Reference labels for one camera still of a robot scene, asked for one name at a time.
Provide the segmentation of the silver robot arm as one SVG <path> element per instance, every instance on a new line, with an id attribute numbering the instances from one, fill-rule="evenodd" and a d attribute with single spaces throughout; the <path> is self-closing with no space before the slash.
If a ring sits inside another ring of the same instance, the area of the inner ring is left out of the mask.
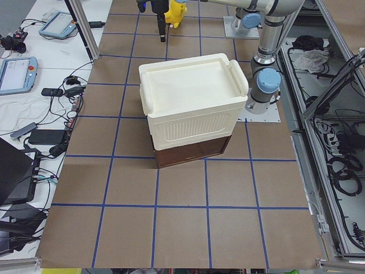
<path id="1" fill-rule="evenodd" d="M 249 88 L 238 62 L 223 53 L 141 65 L 140 97 L 144 115 L 167 118 L 182 114 L 233 112 L 263 114 L 279 89 L 281 76 L 272 67 L 276 53 L 303 1 L 220 1 L 264 13 L 258 49 L 252 57 L 255 80 Z"/>

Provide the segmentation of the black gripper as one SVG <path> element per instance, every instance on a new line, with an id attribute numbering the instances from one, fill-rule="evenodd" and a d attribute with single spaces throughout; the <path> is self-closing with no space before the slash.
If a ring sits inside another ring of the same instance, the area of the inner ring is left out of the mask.
<path id="1" fill-rule="evenodd" d="M 168 0 L 137 0 L 137 7 L 141 13 L 146 10 L 147 3 L 151 3 L 152 12 L 157 14 L 157 26 L 159 30 L 160 42 L 166 41 L 165 13 L 169 10 Z"/>

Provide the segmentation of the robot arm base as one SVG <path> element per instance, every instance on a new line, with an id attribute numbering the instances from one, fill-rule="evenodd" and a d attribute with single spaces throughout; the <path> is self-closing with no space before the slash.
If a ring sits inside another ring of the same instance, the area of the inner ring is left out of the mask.
<path id="1" fill-rule="evenodd" d="M 225 36 L 232 39 L 259 39 L 258 27 L 261 25 L 259 11 L 236 8 L 233 16 L 224 16 Z"/>

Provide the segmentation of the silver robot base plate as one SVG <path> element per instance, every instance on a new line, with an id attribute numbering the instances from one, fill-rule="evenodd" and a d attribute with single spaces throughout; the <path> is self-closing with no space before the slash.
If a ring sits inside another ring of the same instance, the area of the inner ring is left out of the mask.
<path id="1" fill-rule="evenodd" d="M 281 118 L 275 103 L 270 105 L 264 114 L 253 114 L 244 108 L 237 118 L 237 122 L 280 123 Z"/>

